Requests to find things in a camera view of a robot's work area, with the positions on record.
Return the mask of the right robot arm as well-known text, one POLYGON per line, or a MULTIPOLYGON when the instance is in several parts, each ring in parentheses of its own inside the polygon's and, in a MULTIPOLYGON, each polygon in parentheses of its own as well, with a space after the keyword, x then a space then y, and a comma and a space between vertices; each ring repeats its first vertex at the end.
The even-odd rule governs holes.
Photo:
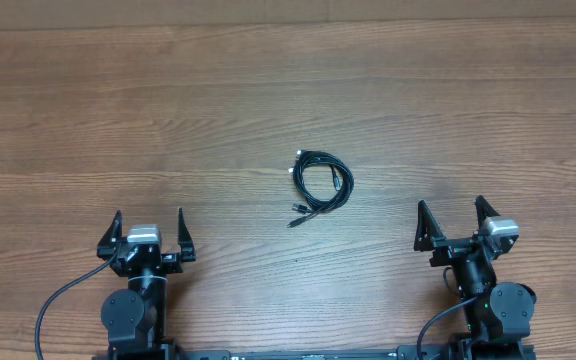
POLYGON ((519 225, 500 215, 483 197, 474 200, 478 228, 469 237, 448 239, 427 203, 417 207, 414 250, 430 252, 429 264, 454 275, 459 302, 440 312, 420 330, 416 359, 534 359, 522 340, 531 333, 537 296, 529 286, 500 282, 492 262, 508 253, 519 238, 519 225), (423 345, 427 331, 455 311, 463 310, 467 330, 441 346, 423 345))

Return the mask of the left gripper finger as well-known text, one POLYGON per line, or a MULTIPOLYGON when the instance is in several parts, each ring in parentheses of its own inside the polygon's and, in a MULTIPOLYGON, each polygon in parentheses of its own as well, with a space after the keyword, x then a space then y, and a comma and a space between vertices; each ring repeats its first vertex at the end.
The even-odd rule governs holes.
POLYGON ((185 224, 183 209, 178 208, 178 234, 177 243, 180 247, 180 258, 183 263, 194 262, 196 260, 196 251, 194 242, 185 224))
POLYGON ((97 244, 96 253, 100 259, 110 259, 116 253, 122 239, 122 220, 122 213, 118 210, 97 244))

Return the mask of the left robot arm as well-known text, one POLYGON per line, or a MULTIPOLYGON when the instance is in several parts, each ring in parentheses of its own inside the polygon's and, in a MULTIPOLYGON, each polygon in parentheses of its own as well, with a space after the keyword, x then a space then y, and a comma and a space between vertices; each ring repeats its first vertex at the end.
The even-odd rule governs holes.
POLYGON ((177 214, 177 244, 177 252, 163 252, 161 231, 154 224, 134 226, 123 235, 121 212, 98 242, 97 256, 127 279, 127 287, 111 293, 101 307, 109 359, 187 357, 166 330, 168 276, 196 260, 182 211, 177 214))

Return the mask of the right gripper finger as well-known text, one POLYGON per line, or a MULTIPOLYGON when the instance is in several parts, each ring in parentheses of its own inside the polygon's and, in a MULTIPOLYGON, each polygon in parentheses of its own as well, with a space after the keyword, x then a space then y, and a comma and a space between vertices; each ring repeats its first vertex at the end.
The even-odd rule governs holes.
POLYGON ((417 228, 414 239, 414 250, 431 251, 437 242, 445 240, 437 221, 432 215, 425 200, 420 200, 417 207, 417 228))
POLYGON ((499 216, 499 213, 490 205, 490 203, 482 195, 479 195, 475 198, 474 205, 476 209, 477 222, 479 228, 483 226, 483 223, 487 218, 499 216))

